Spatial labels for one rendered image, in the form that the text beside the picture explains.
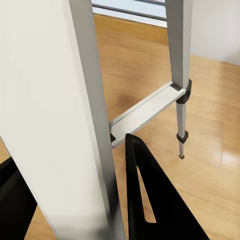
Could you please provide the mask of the camera tripod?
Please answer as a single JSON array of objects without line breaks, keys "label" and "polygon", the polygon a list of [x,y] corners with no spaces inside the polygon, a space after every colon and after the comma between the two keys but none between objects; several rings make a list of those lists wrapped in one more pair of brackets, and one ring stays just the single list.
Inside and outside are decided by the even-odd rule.
[{"label": "camera tripod", "polygon": [[92,0],[0,0],[0,139],[57,240],[126,240],[112,148],[176,101],[184,156],[194,0],[165,0],[172,80],[108,122]]}]

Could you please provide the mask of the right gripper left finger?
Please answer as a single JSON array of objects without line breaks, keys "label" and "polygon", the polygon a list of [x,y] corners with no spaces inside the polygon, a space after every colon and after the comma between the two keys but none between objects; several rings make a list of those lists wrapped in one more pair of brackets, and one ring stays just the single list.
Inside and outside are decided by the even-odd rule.
[{"label": "right gripper left finger", "polygon": [[0,163],[0,240],[24,240],[37,206],[12,156]]}]

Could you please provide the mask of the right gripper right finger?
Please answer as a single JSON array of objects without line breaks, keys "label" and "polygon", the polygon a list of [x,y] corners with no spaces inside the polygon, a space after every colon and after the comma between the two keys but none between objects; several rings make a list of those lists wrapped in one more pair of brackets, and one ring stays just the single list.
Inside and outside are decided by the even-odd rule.
[{"label": "right gripper right finger", "polygon": [[[145,142],[125,134],[129,240],[210,240]],[[156,223],[145,220],[137,167]]]}]

